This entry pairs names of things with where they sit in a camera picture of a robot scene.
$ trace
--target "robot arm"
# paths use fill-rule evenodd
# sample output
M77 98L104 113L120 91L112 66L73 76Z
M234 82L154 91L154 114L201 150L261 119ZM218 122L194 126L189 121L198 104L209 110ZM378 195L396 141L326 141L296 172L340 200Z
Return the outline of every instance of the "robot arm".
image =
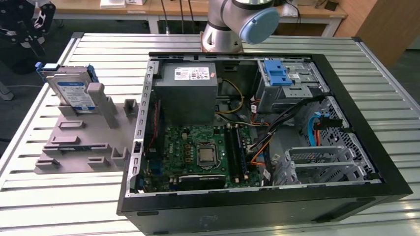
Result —
M40 14L32 21L34 5ZM42 35L48 33L54 13L54 5L46 0L1 0L0 1L0 37L22 47L32 48L37 56L44 56Z
M206 52L238 52L241 41L262 42L276 30L280 16L273 0L210 0L201 44Z

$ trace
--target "slatted metal table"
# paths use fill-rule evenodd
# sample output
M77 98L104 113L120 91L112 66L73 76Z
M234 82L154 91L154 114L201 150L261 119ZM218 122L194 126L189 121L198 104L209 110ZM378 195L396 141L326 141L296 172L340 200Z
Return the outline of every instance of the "slatted metal table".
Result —
M362 43L350 38L274 36L245 52L324 54L362 111L413 194L341 222L202 233L204 235L420 234L420 107ZM72 38L58 63L96 68L116 103L140 99L148 52L197 52L196 35L96 34ZM44 85L0 159L0 231L4 235L138 235L116 215L121 172L36 175L34 162L60 114Z

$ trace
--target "ram slot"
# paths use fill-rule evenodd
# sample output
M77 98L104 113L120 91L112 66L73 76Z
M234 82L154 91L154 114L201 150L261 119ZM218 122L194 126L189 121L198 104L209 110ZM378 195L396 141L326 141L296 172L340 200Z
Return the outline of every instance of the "ram slot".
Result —
M238 183L240 179L242 179L242 166L240 161L240 150L238 144L240 140L236 136L236 128L225 127L224 128L224 139L225 139L225 150L226 150L226 158L229 164L229 174L230 179L234 183Z
M241 163L241 170L242 170L242 178L244 180L248 179L248 170L246 170L246 160L245 160L245 150L244 145L241 142L241 134L237 128L236 129L236 140L237 140L237 153L238 153L238 159Z

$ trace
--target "desk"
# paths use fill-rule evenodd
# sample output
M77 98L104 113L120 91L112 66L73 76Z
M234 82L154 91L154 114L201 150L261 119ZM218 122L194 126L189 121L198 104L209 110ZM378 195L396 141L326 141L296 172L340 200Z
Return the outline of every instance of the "desk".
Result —
M56 5L54 19L97 19L97 20L146 20L150 33L158 33L157 21L164 20L164 11L160 0L148 0L144 5L126 5L125 8L100 9L100 0L53 0ZM164 0L168 20L180 21L178 0ZM192 0L194 20L206 21L208 1ZM298 6L302 24L326 24L322 36L333 36L341 20L346 17L344 10L336 11L312 6ZM190 20L188 1L182 0L184 20ZM296 23L296 17L281 17L280 23Z
M96 34L70 39L58 64L92 64L116 103L140 99L148 53L198 52L197 35ZM420 218L420 108L362 43L350 38L272 36L245 52L318 53L334 69L413 194L348 219L200 235L416 235ZM1 235L124 235L137 228L116 215L122 172L36 175L34 162L60 115L45 84L0 159Z

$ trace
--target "hard drive label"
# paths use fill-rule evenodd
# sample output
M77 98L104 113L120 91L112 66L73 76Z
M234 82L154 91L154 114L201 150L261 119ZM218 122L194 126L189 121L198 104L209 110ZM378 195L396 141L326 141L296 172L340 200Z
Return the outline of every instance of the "hard drive label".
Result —
M85 91L82 82L57 82L61 95L76 110L89 111L94 109L94 103Z

